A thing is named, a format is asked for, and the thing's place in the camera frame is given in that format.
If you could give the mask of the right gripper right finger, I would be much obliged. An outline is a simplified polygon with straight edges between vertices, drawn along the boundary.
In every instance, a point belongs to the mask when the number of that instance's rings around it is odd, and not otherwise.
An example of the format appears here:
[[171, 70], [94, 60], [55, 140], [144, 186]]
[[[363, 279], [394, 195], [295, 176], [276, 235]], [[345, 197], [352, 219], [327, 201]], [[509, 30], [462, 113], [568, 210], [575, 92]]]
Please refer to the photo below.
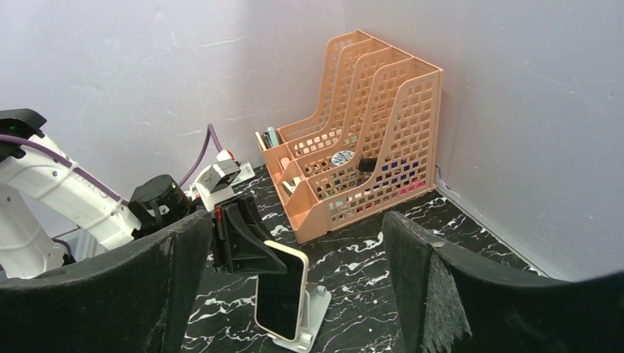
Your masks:
[[623, 274], [541, 277], [449, 242], [403, 214], [383, 217], [407, 352], [621, 352]]

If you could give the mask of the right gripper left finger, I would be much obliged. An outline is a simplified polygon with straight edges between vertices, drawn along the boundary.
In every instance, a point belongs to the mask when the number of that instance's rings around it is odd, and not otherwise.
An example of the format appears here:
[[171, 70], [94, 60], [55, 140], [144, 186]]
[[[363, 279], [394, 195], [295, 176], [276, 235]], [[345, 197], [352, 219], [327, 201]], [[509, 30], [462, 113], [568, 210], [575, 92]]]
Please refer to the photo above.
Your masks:
[[124, 246], [1, 283], [3, 352], [178, 352], [205, 270], [200, 210]]

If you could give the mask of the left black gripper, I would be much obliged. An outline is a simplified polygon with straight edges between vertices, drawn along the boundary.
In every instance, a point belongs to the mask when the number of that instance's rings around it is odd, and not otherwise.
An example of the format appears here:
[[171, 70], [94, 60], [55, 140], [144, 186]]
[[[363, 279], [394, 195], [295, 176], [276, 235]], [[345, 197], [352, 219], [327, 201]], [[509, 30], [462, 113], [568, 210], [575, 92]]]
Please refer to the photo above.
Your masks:
[[285, 274], [286, 264], [265, 244], [267, 240], [274, 236], [263, 223], [253, 195], [237, 195], [215, 206], [210, 245], [215, 272]]

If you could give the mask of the white case phone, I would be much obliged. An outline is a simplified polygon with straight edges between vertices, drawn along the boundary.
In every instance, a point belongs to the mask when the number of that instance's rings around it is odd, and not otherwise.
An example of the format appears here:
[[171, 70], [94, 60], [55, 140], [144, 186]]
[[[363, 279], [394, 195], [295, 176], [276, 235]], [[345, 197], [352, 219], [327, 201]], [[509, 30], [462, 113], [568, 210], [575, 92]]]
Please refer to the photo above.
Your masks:
[[255, 323], [286, 341], [300, 335], [309, 259], [300, 250], [264, 242], [286, 265], [285, 274], [260, 274], [256, 282]]

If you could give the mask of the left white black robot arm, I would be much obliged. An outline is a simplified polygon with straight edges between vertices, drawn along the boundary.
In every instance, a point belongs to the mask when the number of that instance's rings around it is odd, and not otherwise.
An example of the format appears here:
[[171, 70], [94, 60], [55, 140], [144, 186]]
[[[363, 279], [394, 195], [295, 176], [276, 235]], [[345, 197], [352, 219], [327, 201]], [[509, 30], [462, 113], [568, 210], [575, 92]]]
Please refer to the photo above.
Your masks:
[[233, 192], [254, 173], [229, 150], [219, 148], [214, 164], [192, 167], [181, 182], [161, 174], [125, 199], [65, 154], [43, 132], [45, 123], [29, 108], [1, 112], [1, 269], [7, 277], [31, 279], [74, 262], [71, 247], [46, 233], [25, 196], [74, 222], [105, 250], [207, 210], [216, 227], [211, 250], [217, 271], [287, 272], [268, 246], [272, 235], [252, 198]]

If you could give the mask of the white phone stand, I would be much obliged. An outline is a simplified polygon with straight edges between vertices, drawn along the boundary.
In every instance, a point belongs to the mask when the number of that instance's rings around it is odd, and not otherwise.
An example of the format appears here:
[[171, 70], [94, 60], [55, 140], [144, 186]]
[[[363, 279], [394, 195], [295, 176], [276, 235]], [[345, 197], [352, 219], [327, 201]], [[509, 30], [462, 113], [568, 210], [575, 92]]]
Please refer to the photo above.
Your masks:
[[331, 293], [325, 286], [308, 283], [305, 289], [302, 321], [299, 324], [300, 333], [298, 338], [294, 341], [287, 341], [271, 333], [268, 336], [275, 345], [284, 349], [292, 352], [310, 352], [324, 322], [330, 300]]

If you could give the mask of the white stapler in organizer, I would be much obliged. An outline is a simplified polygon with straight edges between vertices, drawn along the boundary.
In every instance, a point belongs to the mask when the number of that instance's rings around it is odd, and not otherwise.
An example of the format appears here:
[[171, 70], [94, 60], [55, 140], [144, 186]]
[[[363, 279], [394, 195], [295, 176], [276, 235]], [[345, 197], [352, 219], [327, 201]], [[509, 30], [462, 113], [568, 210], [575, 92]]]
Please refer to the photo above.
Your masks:
[[282, 188], [286, 192], [286, 195], [291, 196], [301, 181], [302, 179], [299, 176], [295, 176], [291, 181], [282, 181]]

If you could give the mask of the teal white eraser block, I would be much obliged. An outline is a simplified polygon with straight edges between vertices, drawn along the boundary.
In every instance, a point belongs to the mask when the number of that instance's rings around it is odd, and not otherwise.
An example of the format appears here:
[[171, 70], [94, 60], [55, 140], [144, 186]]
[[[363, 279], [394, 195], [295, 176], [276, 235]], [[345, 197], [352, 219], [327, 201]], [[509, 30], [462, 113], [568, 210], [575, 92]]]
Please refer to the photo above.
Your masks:
[[273, 126], [267, 128], [267, 134], [269, 136], [269, 144], [272, 148], [280, 145], [280, 138]]

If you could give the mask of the round blue white tin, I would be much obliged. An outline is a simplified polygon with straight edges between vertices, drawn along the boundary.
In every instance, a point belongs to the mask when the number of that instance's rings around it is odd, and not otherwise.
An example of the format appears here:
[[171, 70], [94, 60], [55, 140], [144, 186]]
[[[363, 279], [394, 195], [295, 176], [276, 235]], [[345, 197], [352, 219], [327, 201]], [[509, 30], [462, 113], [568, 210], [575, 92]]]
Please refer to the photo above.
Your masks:
[[333, 166], [340, 166], [348, 163], [354, 157], [355, 152], [350, 150], [338, 151], [332, 155], [330, 162]]

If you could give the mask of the blue black item in organizer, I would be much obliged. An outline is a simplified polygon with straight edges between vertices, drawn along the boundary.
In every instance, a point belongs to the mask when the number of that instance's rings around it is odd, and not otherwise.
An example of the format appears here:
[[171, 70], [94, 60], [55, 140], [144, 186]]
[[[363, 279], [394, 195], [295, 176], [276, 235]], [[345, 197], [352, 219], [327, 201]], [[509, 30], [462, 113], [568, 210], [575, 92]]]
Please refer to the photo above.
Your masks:
[[361, 173], [372, 173], [377, 165], [377, 158], [367, 157], [361, 158], [358, 162], [357, 169]]

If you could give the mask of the orange plastic file organizer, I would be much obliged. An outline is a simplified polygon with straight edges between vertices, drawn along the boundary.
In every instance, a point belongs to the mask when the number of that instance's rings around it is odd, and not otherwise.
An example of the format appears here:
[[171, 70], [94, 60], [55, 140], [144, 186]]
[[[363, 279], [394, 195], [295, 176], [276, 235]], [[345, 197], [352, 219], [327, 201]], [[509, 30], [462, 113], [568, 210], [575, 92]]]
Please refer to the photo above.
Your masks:
[[[255, 139], [298, 243], [435, 188], [443, 70], [361, 30], [327, 44], [316, 111]], [[355, 152], [333, 166], [338, 151]], [[361, 173], [361, 158], [377, 158]], [[291, 196], [282, 181], [300, 177]]]

